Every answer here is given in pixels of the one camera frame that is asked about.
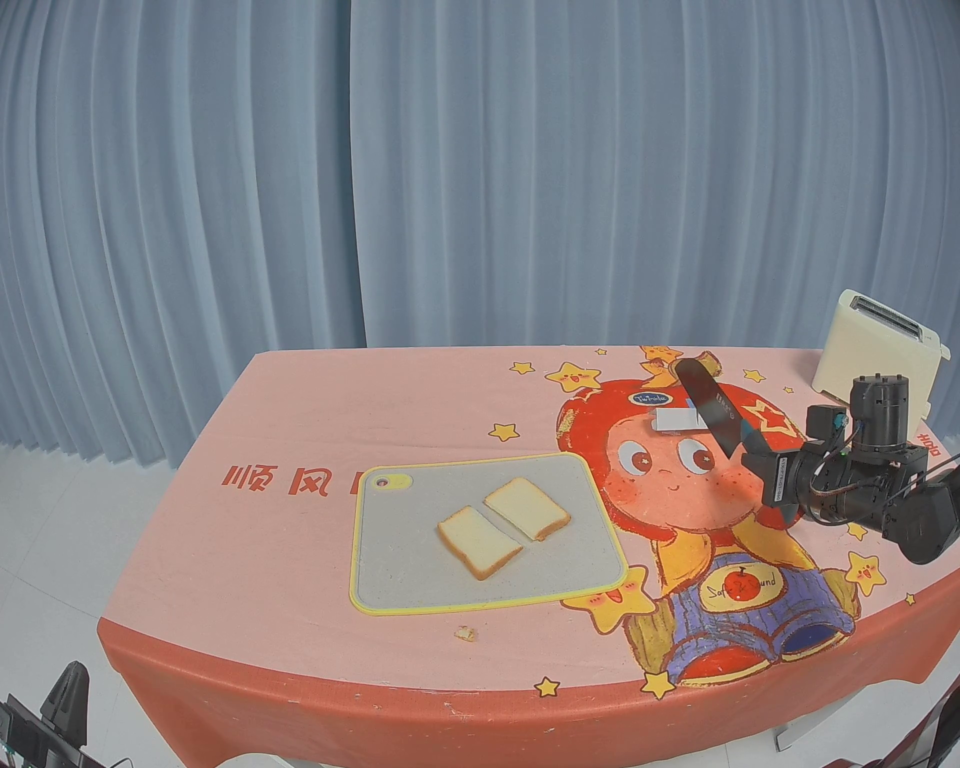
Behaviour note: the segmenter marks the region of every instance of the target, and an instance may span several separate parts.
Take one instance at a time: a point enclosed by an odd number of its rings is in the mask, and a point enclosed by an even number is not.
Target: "bread crumb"
[[[475,642],[477,638],[477,631],[471,629],[470,627],[461,627],[455,633],[454,637],[458,637],[461,640],[466,640],[467,642]]]

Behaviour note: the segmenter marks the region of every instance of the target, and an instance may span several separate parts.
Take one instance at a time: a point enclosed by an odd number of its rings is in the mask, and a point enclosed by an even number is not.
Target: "table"
[[[784,530],[708,434],[651,430],[653,408],[688,405],[682,356],[705,361],[774,447],[798,442],[807,405],[824,401],[807,384],[811,350],[257,355],[112,594],[98,627],[110,663],[188,768],[257,752],[613,768],[761,732],[867,684],[921,682],[960,629],[960,547],[914,566],[855,525]],[[621,588],[415,615],[351,601],[368,469],[559,451],[586,459],[617,526]],[[444,504],[437,521],[456,511]],[[462,577],[432,530],[417,540],[439,547],[438,578]]]

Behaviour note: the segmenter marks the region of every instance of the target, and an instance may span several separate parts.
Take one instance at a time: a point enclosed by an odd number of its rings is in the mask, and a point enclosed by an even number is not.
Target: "red star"
[[[759,419],[760,432],[780,432],[782,435],[789,435],[792,438],[800,437],[797,428],[787,418],[786,414],[778,411],[772,405],[767,405],[763,400],[758,399],[756,405],[745,405],[743,410],[750,411]]]

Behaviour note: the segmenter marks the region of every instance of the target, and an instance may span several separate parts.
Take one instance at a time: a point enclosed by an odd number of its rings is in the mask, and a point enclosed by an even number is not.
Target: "cartoon eye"
[[[654,460],[650,458],[649,451],[640,443],[635,443],[632,440],[621,443],[616,450],[616,455],[620,459],[620,466],[631,474],[644,475],[654,465]]]
[[[703,443],[686,438],[677,445],[680,461],[694,474],[707,474],[714,468],[713,454]]]

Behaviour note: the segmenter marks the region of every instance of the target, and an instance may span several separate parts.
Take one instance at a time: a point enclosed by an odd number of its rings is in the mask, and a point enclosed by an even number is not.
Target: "blue overalls print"
[[[677,625],[666,668],[673,684],[691,663],[722,648],[748,648],[773,663],[853,631],[819,570],[777,567],[746,552],[718,554],[670,602]]]

